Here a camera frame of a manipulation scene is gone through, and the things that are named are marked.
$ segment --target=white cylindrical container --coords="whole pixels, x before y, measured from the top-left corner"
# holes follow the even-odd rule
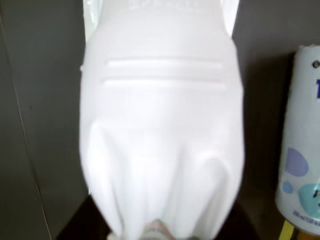
[[[295,55],[275,202],[299,229],[320,235],[320,46]]]

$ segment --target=plastic jug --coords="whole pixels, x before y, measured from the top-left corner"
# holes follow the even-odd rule
[[[119,239],[160,220],[211,239],[244,163],[243,87],[220,0],[108,0],[82,66],[80,156]]]

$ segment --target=blue circle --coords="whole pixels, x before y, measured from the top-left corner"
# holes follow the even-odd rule
[[[299,190],[300,204],[306,214],[320,218],[320,184],[306,184]]]
[[[282,185],[282,190],[287,194],[292,194],[294,192],[294,187],[290,182],[286,181]]]

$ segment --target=gray wall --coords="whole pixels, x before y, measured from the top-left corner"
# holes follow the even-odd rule
[[[0,146],[0,239],[50,239],[29,163],[1,19]]]
[[[15,155],[11,158],[17,163],[11,163],[11,170],[15,171],[16,166],[17,170],[22,172],[17,178],[14,172],[7,171],[5,180],[25,181],[27,184],[28,181],[32,181],[30,168],[33,169],[48,228],[54,239],[88,196],[78,154],[80,66],[85,49],[82,1],[0,0],[0,7],[12,59],[10,67],[15,79],[25,130],[25,142],[23,138],[19,138],[20,142],[3,140],[7,147],[2,146],[2,148],[6,151],[14,148],[16,151],[12,152]],[[1,67],[6,71],[10,69],[9,65],[3,64],[2,61]],[[10,77],[7,76],[6,81],[7,85],[12,85]],[[2,94],[0,101],[7,111],[17,115],[15,93],[12,92],[12,87],[10,90],[11,92],[3,90],[7,95]],[[7,117],[5,121],[8,123],[1,122],[1,128],[9,131],[6,124],[10,123],[12,131],[23,137],[19,115]],[[29,159],[26,156],[26,145]],[[22,174],[29,174],[31,179],[28,180]],[[28,192],[23,186],[17,188],[13,182],[9,182],[6,188],[8,192],[10,189],[25,191],[25,194]],[[14,204],[23,204],[28,208],[23,197],[11,196],[11,199],[15,201]],[[9,218],[10,215],[10,211],[7,211],[6,215],[1,214],[1,219]],[[32,217],[28,219],[29,225],[34,228],[32,222],[35,223],[35,220]],[[19,231],[25,228],[15,222],[8,224],[12,228],[15,226]],[[17,233],[8,232],[4,235],[6,237],[1,239],[17,239],[11,234]],[[27,237],[27,239],[46,238]]]

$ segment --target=white plastic bottle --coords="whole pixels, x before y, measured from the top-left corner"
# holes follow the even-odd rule
[[[80,155],[114,234],[211,239],[237,195],[243,87],[220,0],[108,0],[87,43]]]
[[[320,235],[320,46],[295,55],[276,205],[292,224]]]

